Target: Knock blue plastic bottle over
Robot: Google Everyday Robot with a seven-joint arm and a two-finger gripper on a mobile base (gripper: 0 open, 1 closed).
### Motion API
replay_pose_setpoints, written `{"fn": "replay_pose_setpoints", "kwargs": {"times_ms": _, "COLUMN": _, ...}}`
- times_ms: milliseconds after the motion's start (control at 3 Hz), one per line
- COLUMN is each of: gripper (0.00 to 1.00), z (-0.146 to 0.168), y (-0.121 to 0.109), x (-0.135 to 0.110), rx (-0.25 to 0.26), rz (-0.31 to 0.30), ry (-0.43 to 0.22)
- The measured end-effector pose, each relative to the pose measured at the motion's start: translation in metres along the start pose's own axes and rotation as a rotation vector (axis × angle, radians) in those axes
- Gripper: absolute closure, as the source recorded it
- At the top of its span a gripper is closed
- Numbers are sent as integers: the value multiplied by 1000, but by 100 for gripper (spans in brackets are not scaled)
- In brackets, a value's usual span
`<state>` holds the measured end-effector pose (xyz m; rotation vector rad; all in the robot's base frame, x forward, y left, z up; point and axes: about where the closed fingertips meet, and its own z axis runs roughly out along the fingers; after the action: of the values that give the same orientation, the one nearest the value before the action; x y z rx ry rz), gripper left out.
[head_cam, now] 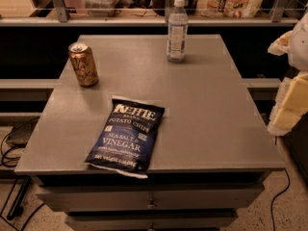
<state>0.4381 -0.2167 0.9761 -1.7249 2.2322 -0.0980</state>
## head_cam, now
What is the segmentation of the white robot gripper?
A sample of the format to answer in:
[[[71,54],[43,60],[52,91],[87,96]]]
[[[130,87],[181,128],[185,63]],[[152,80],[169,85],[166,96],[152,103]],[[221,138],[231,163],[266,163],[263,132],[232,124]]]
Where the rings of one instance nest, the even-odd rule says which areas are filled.
[[[289,65],[308,71],[308,13],[268,48],[275,56],[288,54]],[[275,97],[269,115],[268,131],[274,136],[289,133],[308,113],[308,73],[299,72],[293,79],[285,77]]]

